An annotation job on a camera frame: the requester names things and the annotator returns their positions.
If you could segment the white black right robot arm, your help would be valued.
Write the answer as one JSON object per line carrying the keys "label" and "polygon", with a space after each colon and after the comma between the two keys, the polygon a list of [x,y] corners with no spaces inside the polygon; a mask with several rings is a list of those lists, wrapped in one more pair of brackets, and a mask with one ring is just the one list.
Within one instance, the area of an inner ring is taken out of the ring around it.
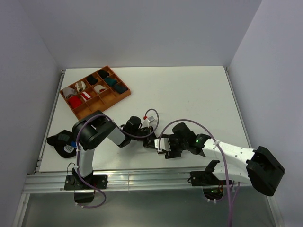
{"label": "white black right robot arm", "polygon": [[210,135],[195,134],[183,122],[173,127],[171,135],[162,134],[155,145],[166,159],[180,157],[187,150],[210,160],[204,170],[191,172],[192,186],[240,182],[273,196],[285,174],[284,167],[267,148],[243,148],[213,140]]}

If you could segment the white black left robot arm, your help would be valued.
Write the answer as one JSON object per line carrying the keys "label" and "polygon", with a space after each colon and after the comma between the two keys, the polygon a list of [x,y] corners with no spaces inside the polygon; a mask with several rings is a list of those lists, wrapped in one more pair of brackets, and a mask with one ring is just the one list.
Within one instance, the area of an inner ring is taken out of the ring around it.
{"label": "white black left robot arm", "polygon": [[80,189],[96,186],[97,180],[93,176],[92,167],[94,151],[106,138],[120,148],[127,146],[132,140],[141,141],[146,148],[154,148],[156,135],[151,126],[154,121],[153,116],[144,116],[143,121],[139,117],[131,116],[126,124],[118,126],[97,110],[74,124],[72,133],[76,140],[77,164],[72,169],[75,177],[72,183]]}

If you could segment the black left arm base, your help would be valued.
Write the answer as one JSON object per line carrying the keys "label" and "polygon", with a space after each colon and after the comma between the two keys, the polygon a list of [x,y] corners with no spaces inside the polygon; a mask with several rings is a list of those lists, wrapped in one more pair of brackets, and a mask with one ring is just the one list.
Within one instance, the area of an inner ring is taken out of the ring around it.
{"label": "black left arm base", "polygon": [[88,186],[88,184],[100,190],[106,189],[108,175],[89,175],[83,180],[86,183],[80,180],[77,175],[68,175],[63,189],[65,191],[74,191],[74,201],[86,205],[93,201],[96,194],[96,190]]}

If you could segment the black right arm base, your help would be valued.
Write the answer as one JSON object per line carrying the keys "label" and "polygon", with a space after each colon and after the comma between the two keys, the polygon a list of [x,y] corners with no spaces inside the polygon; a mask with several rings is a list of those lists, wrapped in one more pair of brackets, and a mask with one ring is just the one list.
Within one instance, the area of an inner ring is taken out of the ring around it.
{"label": "black right arm base", "polygon": [[203,189],[204,196],[211,201],[223,199],[223,186],[226,185],[226,180],[219,180],[212,173],[206,171],[192,171],[187,182],[193,187],[206,187]]}

